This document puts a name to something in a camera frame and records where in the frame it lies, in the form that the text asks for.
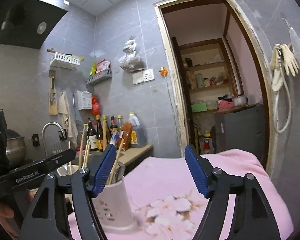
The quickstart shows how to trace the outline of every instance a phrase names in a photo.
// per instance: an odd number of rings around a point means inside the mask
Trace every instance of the green box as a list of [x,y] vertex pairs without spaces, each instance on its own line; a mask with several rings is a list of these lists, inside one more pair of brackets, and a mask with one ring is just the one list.
[[207,111],[207,104],[206,103],[194,104],[194,105],[191,105],[191,109],[192,109],[193,113],[204,112],[204,111]]

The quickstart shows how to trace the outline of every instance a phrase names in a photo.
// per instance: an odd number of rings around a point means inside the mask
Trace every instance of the metal screw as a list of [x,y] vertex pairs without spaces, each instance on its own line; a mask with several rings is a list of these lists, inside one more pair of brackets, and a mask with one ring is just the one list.
[[80,173],[86,173],[87,171],[88,171],[87,167],[82,167],[82,168],[79,169]]
[[247,178],[248,178],[248,179],[254,179],[254,175],[251,174],[251,173],[248,173],[248,174],[247,174]]
[[54,178],[54,174],[53,173],[49,173],[48,175],[47,175],[47,179],[53,179]]
[[222,173],[222,169],[220,169],[220,168],[214,168],[213,169],[213,173],[214,174],[221,174]]

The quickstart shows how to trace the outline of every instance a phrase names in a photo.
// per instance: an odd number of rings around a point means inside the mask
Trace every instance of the faucet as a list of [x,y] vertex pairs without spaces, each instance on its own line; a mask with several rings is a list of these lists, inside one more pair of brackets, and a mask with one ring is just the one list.
[[44,149],[44,154],[46,155],[47,157],[47,145],[46,145],[46,140],[44,138],[44,133],[46,131],[46,128],[50,125],[55,125],[57,126],[60,130],[61,130],[61,133],[62,133],[62,136],[65,138],[66,137],[66,133],[65,133],[65,130],[63,130],[62,126],[60,124],[58,124],[57,122],[48,122],[42,129],[42,142],[43,142],[43,149]]

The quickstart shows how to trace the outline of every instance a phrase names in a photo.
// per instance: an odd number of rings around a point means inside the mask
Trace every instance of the plastic jug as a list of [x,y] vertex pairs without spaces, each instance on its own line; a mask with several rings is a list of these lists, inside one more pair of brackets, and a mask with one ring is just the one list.
[[146,146],[146,137],[143,128],[133,112],[130,113],[128,122],[132,123],[130,146],[132,148],[141,148]]

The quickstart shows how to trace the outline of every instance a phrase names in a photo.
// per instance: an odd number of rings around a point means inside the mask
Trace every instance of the wall socket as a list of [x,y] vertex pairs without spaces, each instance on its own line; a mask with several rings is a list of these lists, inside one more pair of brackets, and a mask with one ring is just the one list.
[[132,74],[132,80],[134,84],[154,80],[153,69],[146,69],[144,71]]

